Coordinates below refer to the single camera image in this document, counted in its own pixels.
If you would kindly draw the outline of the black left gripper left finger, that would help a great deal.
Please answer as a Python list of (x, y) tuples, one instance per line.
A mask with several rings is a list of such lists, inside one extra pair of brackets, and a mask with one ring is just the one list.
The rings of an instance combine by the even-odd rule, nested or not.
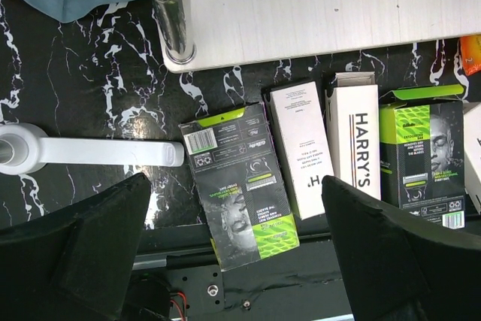
[(151, 183), (135, 174), (1, 231), (3, 320), (118, 320)]

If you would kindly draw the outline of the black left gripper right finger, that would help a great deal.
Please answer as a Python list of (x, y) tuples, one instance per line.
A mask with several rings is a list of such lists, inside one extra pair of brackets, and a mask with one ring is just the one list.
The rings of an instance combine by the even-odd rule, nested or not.
[(478, 320), (480, 237), (322, 179), (331, 238), (356, 320)]

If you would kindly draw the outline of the white harry's box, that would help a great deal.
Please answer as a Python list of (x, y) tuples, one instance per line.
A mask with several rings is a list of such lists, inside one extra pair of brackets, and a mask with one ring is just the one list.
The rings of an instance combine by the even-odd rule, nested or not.
[(265, 102), (294, 213), (302, 220), (324, 214), (322, 179), (334, 169), (316, 82), (273, 88)]
[(479, 102), (464, 104), (465, 189), (480, 213), (480, 108)]

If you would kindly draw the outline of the white two-tier shelf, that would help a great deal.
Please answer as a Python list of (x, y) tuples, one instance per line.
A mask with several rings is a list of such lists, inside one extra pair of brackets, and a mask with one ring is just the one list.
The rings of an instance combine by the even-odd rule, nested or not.
[(174, 73), (392, 46), (480, 31), (480, 0), (183, 0)]

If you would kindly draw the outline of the white clothes rack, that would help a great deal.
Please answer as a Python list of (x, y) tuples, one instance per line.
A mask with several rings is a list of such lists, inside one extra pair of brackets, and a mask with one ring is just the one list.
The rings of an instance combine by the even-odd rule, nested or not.
[(6, 175), (31, 174), (50, 163), (179, 167), (183, 162), (178, 142), (53, 138), (29, 123), (1, 126), (1, 173)]

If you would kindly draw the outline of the green black Gillette box right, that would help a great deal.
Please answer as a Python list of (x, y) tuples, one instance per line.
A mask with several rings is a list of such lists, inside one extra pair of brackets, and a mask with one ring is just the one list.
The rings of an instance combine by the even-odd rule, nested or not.
[(463, 92), (413, 87), (380, 99), (381, 199), (450, 229), (464, 228)]

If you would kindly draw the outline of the green black gillette box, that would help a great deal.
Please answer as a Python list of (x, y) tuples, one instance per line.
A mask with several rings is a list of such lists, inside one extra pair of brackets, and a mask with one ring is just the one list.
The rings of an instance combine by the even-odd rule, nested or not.
[(464, 228), (463, 92), (413, 87), (380, 99), (381, 199), (450, 229)]
[(298, 247), (263, 103), (179, 128), (220, 269), (230, 271)]

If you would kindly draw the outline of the white Harry's box lettered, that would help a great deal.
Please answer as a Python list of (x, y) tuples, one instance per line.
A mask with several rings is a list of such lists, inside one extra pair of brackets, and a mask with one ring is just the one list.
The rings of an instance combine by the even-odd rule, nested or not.
[(340, 72), (325, 90), (334, 176), (381, 198), (378, 86), (370, 72)]

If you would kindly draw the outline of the green black Gillette box left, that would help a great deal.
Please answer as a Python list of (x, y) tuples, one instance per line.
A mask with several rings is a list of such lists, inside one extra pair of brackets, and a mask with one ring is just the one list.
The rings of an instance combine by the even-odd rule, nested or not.
[(220, 269), (230, 271), (298, 247), (263, 103), (179, 128)]

